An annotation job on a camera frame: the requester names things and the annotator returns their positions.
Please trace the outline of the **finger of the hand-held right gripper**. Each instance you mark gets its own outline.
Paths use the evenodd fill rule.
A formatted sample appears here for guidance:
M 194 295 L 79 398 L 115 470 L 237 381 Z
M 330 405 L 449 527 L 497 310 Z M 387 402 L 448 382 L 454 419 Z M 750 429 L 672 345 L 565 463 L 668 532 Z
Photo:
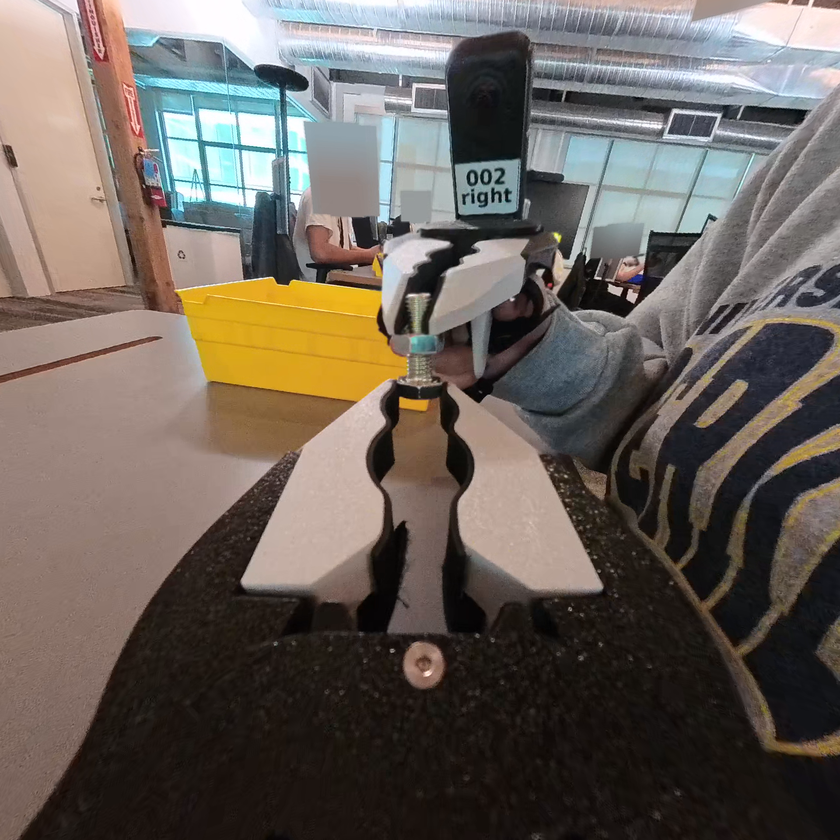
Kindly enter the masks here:
M 519 294 L 526 269 L 522 252 L 529 238 L 479 241 L 476 250 L 443 274 L 443 286 L 428 319 L 429 332 L 443 334 Z
M 440 238 L 404 236 L 392 239 L 383 261 L 381 306 L 378 328 L 387 338 L 398 334 L 428 333 L 434 303 L 443 283 L 443 274 L 455 264 L 455 246 Z M 406 296 L 429 294 L 420 329 L 411 328 Z

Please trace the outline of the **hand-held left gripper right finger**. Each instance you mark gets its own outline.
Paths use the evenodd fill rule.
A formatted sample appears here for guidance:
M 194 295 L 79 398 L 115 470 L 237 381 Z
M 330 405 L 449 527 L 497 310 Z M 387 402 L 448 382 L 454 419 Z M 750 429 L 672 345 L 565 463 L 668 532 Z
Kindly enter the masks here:
M 539 448 L 454 385 L 445 387 L 445 621 L 495 622 L 503 607 L 603 593 Z

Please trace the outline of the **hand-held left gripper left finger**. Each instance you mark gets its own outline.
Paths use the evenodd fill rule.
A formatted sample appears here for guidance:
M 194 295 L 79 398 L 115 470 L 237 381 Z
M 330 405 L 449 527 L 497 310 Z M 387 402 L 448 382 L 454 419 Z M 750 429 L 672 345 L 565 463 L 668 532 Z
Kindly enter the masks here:
M 249 595 L 338 604 L 353 621 L 389 621 L 403 577 L 403 526 L 382 480 L 395 463 L 393 380 L 306 443 L 241 587 Z

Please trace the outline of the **silver bolt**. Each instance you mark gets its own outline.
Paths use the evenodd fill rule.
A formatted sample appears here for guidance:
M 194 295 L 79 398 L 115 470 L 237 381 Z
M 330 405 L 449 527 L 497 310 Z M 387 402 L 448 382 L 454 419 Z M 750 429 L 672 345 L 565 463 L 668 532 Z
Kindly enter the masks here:
M 429 292 L 414 292 L 406 295 L 406 327 L 403 334 L 426 332 L 425 318 L 431 308 L 432 297 Z M 406 357 L 406 372 L 396 381 L 396 390 L 400 398 L 413 401 L 431 401 L 441 396 L 444 385 L 434 372 L 436 356 L 412 355 Z

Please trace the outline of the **person's right forearm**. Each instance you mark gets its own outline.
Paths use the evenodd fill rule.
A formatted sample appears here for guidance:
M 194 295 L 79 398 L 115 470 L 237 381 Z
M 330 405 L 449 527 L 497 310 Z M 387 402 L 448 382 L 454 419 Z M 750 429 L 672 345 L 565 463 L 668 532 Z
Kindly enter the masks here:
M 560 304 L 546 324 L 491 394 L 514 405 L 552 451 L 603 471 L 667 372 L 665 352 L 634 323 L 607 312 L 575 313 Z

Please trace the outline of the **person's right hand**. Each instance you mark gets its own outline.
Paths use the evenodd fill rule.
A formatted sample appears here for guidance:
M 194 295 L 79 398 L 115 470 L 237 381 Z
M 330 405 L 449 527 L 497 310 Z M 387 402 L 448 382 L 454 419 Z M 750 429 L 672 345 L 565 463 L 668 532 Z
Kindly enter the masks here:
M 551 289 L 543 282 L 543 271 L 533 278 L 542 299 L 539 304 L 540 314 L 551 312 L 559 303 Z M 525 291 L 502 302 L 491 310 L 494 322 L 530 321 L 533 318 L 534 303 Z M 491 382 L 498 381 L 514 366 L 519 364 L 542 341 L 551 325 L 550 315 L 541 318 L 532 330 L 523 334 L 519 341 L 499 353 L 489 353 L 482 378 Z M 471 339 L 466 325 L 459 326 L 444 335 L 444 349 L 436 357 L 434 370 L 437 376 L 449 384 L 454 384 L 462 391 L 475 384 L 476 375 L 471 349 Z

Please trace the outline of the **black monitor screen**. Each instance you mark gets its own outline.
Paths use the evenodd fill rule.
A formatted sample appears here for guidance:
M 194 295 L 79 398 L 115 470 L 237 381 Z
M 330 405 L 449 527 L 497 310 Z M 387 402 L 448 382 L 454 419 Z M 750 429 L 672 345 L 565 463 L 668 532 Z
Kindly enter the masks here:
M 543 231 L 560 236 L 560 253 L 565 261 L 576 256 L 574 241 L 589 192 L 589 186 L 569 182 L 564 175 L 545 171 L 526 172 L 525 218 L 540 224 Z

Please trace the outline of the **black jacket on chair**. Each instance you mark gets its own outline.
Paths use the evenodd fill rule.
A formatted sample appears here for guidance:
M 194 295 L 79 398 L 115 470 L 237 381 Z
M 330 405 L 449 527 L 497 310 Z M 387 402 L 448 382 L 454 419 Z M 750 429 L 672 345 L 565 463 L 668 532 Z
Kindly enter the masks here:
M 296 211 L 283 195 L 257 192 L 251 230 L 253 278 L 273 278 L 286 286 L 301 278 L 298 258 L 291 239 Z

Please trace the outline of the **yellow plastic bin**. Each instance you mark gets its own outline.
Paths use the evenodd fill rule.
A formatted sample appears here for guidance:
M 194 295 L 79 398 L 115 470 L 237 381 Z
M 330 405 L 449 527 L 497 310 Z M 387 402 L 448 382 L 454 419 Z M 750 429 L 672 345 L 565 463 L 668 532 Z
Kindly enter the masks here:
M 356 403 L 406 372 L 377 290 L 268 277 L 177 294 L 210 382 Z

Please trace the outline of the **white recycling cabinet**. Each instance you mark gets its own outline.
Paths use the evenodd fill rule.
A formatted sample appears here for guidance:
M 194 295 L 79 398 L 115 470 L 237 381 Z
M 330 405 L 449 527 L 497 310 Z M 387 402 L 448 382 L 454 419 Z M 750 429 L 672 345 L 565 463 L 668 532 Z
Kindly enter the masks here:
M 162 225 L 175 289 L 245 278 L 240 229 L 170 219 L 163 220 Z

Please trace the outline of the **black floor lamp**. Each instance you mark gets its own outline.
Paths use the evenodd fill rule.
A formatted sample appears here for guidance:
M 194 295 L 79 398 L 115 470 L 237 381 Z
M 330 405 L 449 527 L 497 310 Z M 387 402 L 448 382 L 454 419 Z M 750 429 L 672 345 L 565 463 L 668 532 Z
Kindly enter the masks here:
M 291 232 L 290 204 L 290 147 L 288 141 L 288 97 L 289 91 L 303 92 L 308 89 L 308 80 L 294 69 L 271 64 L 255 67 L 257 78 L 278 90 L 279 94 L 279 153 L 273 164 L 274 194 L 278 197 L 277 232 L 289 236 Z

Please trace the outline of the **person's grey printed sweatshirt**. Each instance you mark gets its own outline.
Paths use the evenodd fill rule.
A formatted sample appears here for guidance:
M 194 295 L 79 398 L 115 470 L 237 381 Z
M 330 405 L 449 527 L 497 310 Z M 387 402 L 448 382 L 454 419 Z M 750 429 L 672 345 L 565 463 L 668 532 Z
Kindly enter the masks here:
M 640 321 L 679 350 L 610 496 L 710 630 L 763 746 L 838 757 L 838 89 Z

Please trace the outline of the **red fire extinguisher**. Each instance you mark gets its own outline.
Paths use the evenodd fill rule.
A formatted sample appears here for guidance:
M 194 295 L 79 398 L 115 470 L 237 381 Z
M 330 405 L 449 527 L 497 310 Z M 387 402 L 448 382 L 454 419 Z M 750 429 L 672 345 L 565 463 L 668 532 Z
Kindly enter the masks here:
M 166 208 L 160 167 L 154 158 L 154 151 L 138 148 L 133 156 L 133 163 L 144 202 L 151 207 Z

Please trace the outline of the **white door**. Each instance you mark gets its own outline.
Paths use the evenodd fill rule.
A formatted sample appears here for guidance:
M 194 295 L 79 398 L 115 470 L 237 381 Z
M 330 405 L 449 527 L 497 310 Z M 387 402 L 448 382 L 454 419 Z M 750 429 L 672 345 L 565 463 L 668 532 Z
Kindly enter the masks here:
M 1 2 L 1 294 L 133 284 L 128 239 L 77 15 Z

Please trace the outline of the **silver ceiling duct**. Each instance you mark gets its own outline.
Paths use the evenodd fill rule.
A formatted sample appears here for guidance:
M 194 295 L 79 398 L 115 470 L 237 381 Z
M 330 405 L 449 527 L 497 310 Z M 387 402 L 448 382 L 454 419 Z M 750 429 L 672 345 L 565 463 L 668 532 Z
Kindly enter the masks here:
M 794 130 L 789 125 L 721 118 L 715 139 L 711 143 L 668 142 L 662 139 L 662 132 L 669 113 L 536 101 L 531 105 L 530 118 L 531 125 L 535 128 L 762 154 L 773 151 L 787 140 Z
M 442 78 L 458 37 L 303 23 L 278 24 L 291 64 Z M 538 88 L 607 96 L 812 109 L 838 87 L 838 61 L 801 62 L 665 56 L 623 49 L 532 45 Z
M 607 1 L 245 1 L 257 17 L 284 22 L 385 26 L 418 25 L 421 29 L 455 24 L 513 24 L 556 28 L 558 20 L 572 14 L 663 14 L 691 19 L 695 2 Z

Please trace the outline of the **wooden post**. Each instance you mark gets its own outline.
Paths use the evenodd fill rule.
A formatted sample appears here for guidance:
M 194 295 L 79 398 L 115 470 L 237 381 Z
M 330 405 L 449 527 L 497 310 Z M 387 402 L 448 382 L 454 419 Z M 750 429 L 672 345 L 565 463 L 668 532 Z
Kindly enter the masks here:
M 111 151 L 119 200 L 128 225 L 129 241 L 136 274 L 146 307 L 157 312 L 182 314 L 182 302 L 175 291 L 167 255 L 160 209 L 147 205 L 134 168 L 138 148 L 149 149 L 130 130 L 122 83 L 135 85 L 128 39 L 123 26 L 120 3 L 95 1 L 101 30 L 108 45 L 108 63 L 96 62 L 90 52 L 88 35 L 81 21 L 89 56 L 92 60 L 101 113 Z

